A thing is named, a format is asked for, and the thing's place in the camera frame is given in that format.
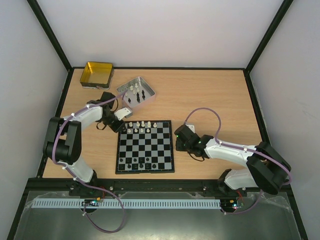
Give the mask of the pink tin with chess pieces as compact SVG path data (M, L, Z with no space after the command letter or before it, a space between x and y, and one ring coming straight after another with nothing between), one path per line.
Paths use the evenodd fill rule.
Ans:
M156 92L141 76L118 86L116 91L119 94L125 92L121 103L133 112L145 107L156 99Z

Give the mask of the black and silver chessboard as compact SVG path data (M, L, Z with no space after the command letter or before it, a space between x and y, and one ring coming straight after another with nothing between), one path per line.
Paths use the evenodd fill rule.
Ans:
M118 133L115 173L175 172L171 120L126 121Z

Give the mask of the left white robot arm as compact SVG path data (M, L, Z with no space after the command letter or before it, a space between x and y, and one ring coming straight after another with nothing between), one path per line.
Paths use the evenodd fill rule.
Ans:
M97 173L89 167L82 153L82 131L93 123L103 124L113 132L126 129L124 117L132 111L126 107L113 111L113 103L123 98L104 92L98 100L90 100L86 105L66 117L52 117L49 120L43 145L43 155L67 170L80 183L96 184Z

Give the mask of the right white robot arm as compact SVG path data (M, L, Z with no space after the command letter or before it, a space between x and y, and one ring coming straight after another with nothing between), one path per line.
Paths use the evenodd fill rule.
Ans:
M259 188L276 195L291 179L291 166L267 142L241 145L221 141L211 135L199 137L186 124L177 128L174 134L177 151L194 155L197 160L221 159L243 166L240 170L225 170L220 176L218 191L224 196L242 188Z

